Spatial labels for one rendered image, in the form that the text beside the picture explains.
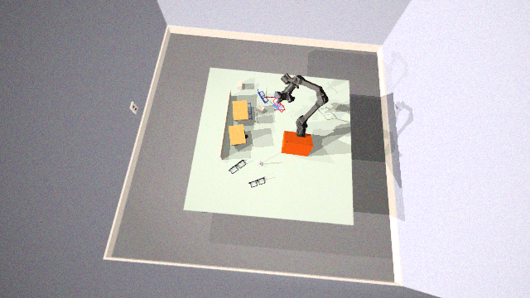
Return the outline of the beige flat panel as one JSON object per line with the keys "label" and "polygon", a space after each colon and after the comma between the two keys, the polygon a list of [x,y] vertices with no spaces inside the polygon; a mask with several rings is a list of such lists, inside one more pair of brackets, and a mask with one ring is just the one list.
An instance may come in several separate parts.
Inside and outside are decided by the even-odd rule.
{"label": "beige flat panel", "polygon": [[228,118],[229,118],[230,102],[231,102],[231,91],[229,90],[228,102],[227,102],[226,113],[225,113],[225,118],[224,118],[224,128],[223,128],[223,134],[222,134],[220,151],[219,151],[220,160],[222,160],[223,152],[224,152],[224,141],[225,141],[225,135],[226,135],[226,130],[227,130]]}

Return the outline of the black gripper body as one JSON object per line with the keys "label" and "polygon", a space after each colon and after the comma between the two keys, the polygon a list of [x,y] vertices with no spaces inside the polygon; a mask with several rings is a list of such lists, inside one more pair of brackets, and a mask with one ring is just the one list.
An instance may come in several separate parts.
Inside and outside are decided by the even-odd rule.
{"label": "black gripper body", "polygon": [[287,87],[284,88],[284,90],[282,91],[282,93],[280,92],[277,92],[275,93],[275,95],[279,98],[279,99],[286,99],[284,96],[286,94],[292,94],[292,91],[290,91]]}

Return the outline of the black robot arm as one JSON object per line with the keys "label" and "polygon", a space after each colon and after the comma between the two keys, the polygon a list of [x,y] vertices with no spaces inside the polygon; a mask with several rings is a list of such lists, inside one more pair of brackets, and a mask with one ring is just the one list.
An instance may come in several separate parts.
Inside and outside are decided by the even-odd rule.
{"label": "black robot arm", "polygon": [[[321,107],[322,105],[324,105],[325,103],[327,103],[329,101],[328,97],[326,96],[326,93],[325,91],[322,89],[321,86],[317,85],[317,84],[313,84],[312,82],[304,79],[302,76],[300,75],[297,75],[297,76],[294,76],[293,78],[291,78],[289,76],[288,73],[284,74],[282,77],[281,77],[281,80],[284,84],[288,84],[287,88],[290,90],[290,91],[293,91],[295,88],[299,89],[299,85],[303,85],[303,86],[306,86],[307,88],[309,89],[313,89],[315,90],[316,92],[316,97],[317,97],[317,101],[316,101],[316,104],[303,116],[300,116],[297,120],[296,120],[296,135],[298,137],[306,137],[305,134],[306,134],[306,128],[308,127],[307,125],[307,120],[308,118],[319,108]],[[298,85],[299,84],[299,85]],[[295,100],[295,97],[292,97],[292,94],[286,94],[284,96],[285,98],[287,98],[287,102],[288,103],[291,103]]]}

